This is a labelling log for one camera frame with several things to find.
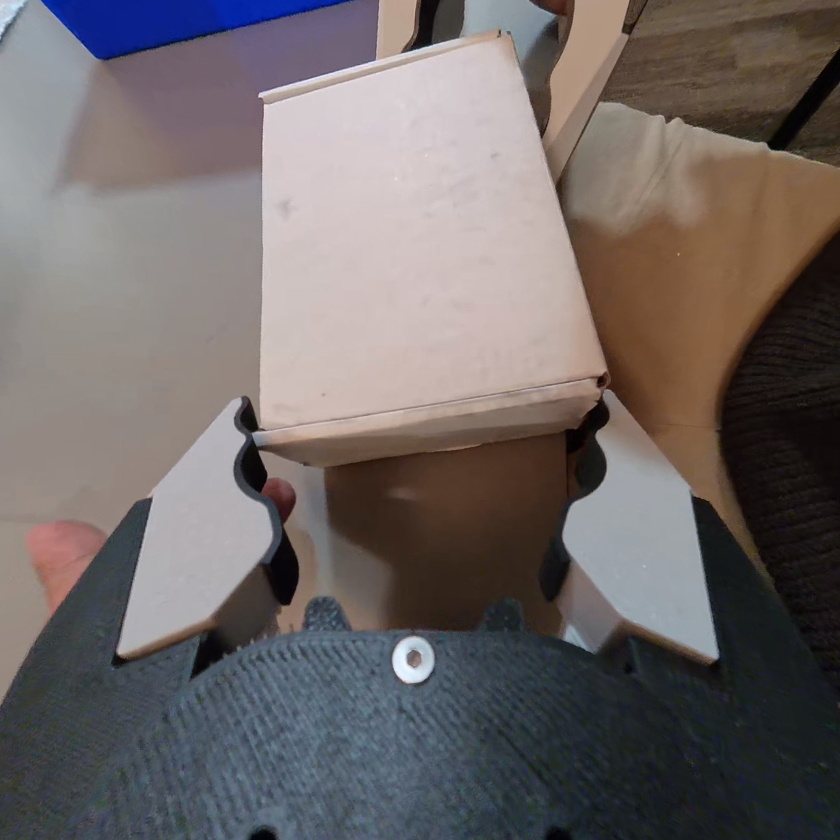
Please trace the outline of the person's left hand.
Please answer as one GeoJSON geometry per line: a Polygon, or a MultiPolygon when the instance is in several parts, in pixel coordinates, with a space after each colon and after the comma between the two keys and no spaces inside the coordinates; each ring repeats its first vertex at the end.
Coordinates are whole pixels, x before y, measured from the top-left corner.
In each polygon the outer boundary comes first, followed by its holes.
{"type": "Polygon", "coordinates": [[[109,536],[77,520],[56,520],[32,527],[25,538],[30,563],[52,617],[79,581],[109,536]]]}

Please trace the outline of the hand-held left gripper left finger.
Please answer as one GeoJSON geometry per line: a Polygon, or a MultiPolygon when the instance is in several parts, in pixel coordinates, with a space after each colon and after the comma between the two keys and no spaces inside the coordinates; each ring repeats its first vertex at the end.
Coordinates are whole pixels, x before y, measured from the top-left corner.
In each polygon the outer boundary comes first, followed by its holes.
{"type": "Polygon", "coordinates": [[[202,634],[231,652],[291,603],[300,565],[277,505],[263,494],[257,432],[251,401],[235,398],[153,488],[120,660],[202,634]]]}

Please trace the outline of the blue plastic bin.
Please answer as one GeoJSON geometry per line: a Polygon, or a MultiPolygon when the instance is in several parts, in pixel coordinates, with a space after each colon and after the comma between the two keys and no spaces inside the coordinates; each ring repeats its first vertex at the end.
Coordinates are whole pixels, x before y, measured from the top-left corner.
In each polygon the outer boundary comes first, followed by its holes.
{"type": "Polygon", "coordinates": [[[373,37],[377,2],[44,1],[97,60],[221,36],[238,52],[326,55],[344,38],[373,37]]]}

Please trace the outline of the brown cardboard mailer box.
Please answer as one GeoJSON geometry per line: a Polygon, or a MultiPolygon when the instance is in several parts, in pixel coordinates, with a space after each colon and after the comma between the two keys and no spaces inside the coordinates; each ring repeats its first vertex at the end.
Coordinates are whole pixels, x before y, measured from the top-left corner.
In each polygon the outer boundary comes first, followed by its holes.
{"type": "Polygon", "coordinates": [[[321,592],[467,629],[539,568],[608,382],[512,37],[262,95],[259,446],[322,471],[321,592]]]}

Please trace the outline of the black metal pole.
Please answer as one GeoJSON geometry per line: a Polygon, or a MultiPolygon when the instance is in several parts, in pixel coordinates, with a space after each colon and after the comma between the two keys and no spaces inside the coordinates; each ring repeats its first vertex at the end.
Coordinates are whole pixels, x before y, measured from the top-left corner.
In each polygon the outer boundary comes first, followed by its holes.
{"type": "Polygon", "coordinates": [[[772,151],[785,151],[817,113],[839,84],[839,49],[825,64],[773,133],[767,145],[772,151]]]}

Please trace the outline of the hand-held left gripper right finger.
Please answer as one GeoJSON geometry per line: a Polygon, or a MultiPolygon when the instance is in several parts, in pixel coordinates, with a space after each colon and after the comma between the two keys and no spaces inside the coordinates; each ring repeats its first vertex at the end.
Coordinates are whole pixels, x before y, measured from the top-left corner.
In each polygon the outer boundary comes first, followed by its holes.
{"type": "Polygon", "coordinates": [[[577,438],[570,495],[539,577],[559,611],[560,638],[605,655],[637,637],[716,663],[689,485],[612,391],[577,438]]]}

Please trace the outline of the person's dark knit sweater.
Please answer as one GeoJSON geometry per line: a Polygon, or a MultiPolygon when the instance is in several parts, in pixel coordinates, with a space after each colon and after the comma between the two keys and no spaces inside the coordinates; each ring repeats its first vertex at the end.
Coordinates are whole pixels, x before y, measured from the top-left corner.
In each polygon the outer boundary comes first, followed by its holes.
{"type": "Polygon", "coordinates": [[[759,557],[839,690],[839,236],[748,342],[724,395],[721,447],[759,557]]]}

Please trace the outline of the person's beige pants leg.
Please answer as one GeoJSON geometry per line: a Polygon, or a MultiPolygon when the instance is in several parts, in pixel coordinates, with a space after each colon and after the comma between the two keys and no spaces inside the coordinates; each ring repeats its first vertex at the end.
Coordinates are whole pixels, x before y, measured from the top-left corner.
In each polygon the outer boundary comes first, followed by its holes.
{"type": "Polygon", "coordinates": [[[721,454],[722,400],[838,231],[838,167],[603,102],[560,197],[612,391],[761,566],[721,454]]]}

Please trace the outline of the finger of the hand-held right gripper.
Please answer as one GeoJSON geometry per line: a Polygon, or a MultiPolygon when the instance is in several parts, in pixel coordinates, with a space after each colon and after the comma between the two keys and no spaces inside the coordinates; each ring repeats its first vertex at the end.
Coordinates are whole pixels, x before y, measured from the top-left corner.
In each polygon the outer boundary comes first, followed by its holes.
{"type": "Polygon", "coordinates": [[[628,41],[629,1],[534,1],[553,16],[558,49],[530,92],[542,148],[556,186],[628,41]]]}
{"type": "Polygon", "coordinates": [[[375,57],[378,60],[429,46],[438,1],[380,1],[375,57]]]}

